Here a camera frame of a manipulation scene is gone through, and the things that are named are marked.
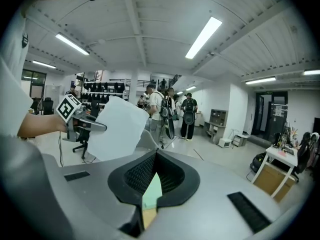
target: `table leg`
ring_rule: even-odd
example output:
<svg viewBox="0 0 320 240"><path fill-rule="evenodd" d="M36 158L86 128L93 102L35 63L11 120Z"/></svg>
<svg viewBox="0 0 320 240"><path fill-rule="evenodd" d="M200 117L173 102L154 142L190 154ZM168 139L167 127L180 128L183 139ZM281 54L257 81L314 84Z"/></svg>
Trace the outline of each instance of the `table leg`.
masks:
<svg viewBox="0 0 320 240"><path fill-rule="evenodd" d="M265 166L265 164L266 164L266 162L267 162L267 160L268 160L268 157L269 157L269 156L266 154L265 157L264 157L264 159L263 159L263 161L262 161L262 164L261 164L259 170L257 171L257 173L255 174L255 176L253 177L253 180L251 181L252 184L256 181L256 179L258 178L258 176L259 176L259 174L261 173L262 169L264 168L264 166Z"/></svg>
<svg viewBox="0 0 320 240"><path fill-rule="evenodd" d="M279 190L284 186L284 184L286 183L287 179L289 178L291 172L293 171L293 167L291 167L288 172L286 173L284 179L281 181L280 185L276 188L276 190L272 193L271 197L274 198L276 196L276 194L279 192Z"/></svg>

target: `ceiling light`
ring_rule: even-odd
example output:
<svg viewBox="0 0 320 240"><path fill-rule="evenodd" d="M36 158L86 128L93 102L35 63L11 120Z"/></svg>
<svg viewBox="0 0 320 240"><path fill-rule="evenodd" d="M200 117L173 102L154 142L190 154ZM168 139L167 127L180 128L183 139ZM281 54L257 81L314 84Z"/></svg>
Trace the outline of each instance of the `ceiling light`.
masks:
<svg viewBox="0 0 320 240"><path fill-rule="evenodd" d="M194 88L196 88L196 86L191 86L191 87L189 87L188 89L185 89L186 91L190 91L190 90L192 90L192 89L194 89Z"/></svg>
<svg viewBox="0 0 320 240"><path fill-rule="evenodd" d="M252 85L252 84L257 84L257 83L263 83L263 82L270 82L270 81L276 81L276 78L273 77L269 77L269 78L264 78L264 79L258 79L258 80L253 80L253 81L248 81L245 82L247 85Z"/></svg>
<svg viewBox="0 0 320 240"><path fill-rule="evenodd" d="M211 17L185 57L187 59L193 59L221 24L222 22L220 20Z"/></svg>
<svg viewBox="0 0 320 240"><path fill-rule="evenodd" d="M81 47L76 45L75 43L71 42L69 39L65 38L63 35L57 34L55 37L60 39L62 42L65 42L67 45L71 46L72 48L76 49L80 53L82 53L84 55L89 55L89 53L87 51L85 51L84 49L82 49Z"/></svg>
<svg viewBox="0 0 320 240"><path fill-rule="evenodd" d="M41 65L41 66L45 66L45 67L48 67L48 68L56 69L55 66L51 66L51 65L49 65L49 64L42 63L42 62L39 62L39 61L36 61L36 60L32 61L32 63L38 64L38 65Z"/></svg>
<svg viewBox="0 0 320 240"><path fill-rule="evenodd" d="M30 77L30 76L24 76L24 78L28 78L28 79L35 79L35 80L37 80L38 78L36 78L36 77Z"/></svg>
<svg viewBox="0 0 320 240"><path fill-rule="evenodd" d="M320 69L317 69L317 70L305 70L303 74L305 76L307 76L307 75L320 75Z"/></svg>

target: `white table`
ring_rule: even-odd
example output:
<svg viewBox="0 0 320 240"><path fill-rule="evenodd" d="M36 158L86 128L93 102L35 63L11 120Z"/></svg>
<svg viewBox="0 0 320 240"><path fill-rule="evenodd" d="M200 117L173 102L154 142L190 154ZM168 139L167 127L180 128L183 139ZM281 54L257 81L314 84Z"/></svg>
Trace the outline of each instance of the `white table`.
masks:
<svg viewBox="0 0 320 240"><path fill-rule="evenodd" d="M287 179L289 178L291 172L293 171L294 167L296 167L298 165L298 150L296 150L295 148L289 148L291 150L293 150L293 155L289 154L288 152L285 153L285 156L279 154L279 150L275 147L269 147L266 149L266 154L265 157L262 161L262 164L258 170L258 172L255 174L253 180L251 181L251 183L253 184L256 179L258 178L259 174L261 173L261 171L263 170L268 157L271 157L273 159L277 159L278 161L284 163L285 165L289 166L290 169L288 170L288 172L286 173L284 179L281 181L280 185L276 188L276 190L272 193L271 197L274 198L276 196L276 194L279 192L279 190L283 187L283 185L286 183Z"/></svg>

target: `rectangular black slot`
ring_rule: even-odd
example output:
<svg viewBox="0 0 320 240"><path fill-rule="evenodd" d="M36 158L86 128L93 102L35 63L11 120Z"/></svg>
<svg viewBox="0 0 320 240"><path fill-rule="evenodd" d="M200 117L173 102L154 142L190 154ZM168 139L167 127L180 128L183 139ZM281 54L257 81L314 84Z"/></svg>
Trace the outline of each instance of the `rectangular black slot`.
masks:
<svg viewBox="0 0 320 240"><path fill-rule="evenodd" d="M70 181L74 181L74 180L77 180L77 179L81 179L81 178L87 177L89 175L90 175L90 173L84 170L84 171L80 171L80 172L64 175L64 178L65 178L65 180L67 182L70 182Z"/></svg>
<svg viewBox="0 0 320 240"><path fill-rule="evenodd" d="M241 192L228 194L227 197L233 203L254 234L271 224L270 221Z"/></svg>

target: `black pants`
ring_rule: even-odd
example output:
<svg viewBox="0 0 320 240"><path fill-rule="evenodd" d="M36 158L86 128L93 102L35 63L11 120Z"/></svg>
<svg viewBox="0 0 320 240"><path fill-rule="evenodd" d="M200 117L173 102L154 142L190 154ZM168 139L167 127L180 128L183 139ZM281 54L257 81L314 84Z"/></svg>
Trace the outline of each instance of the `black pants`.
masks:
<svg viewBox="0 0 320 240"><path fill-rule="evenodd" d="M185 119L183 118L183 121L182 121L182 127L181 127L181 136L182 138L186 137L186 133L187 133L187 124L185 122ZM193 135L194 135L194 129L195 129L195 121L193 121L193 124L189 125L188 127L188 136L187 136L187 139L188 140L191 140Z"/></svg>

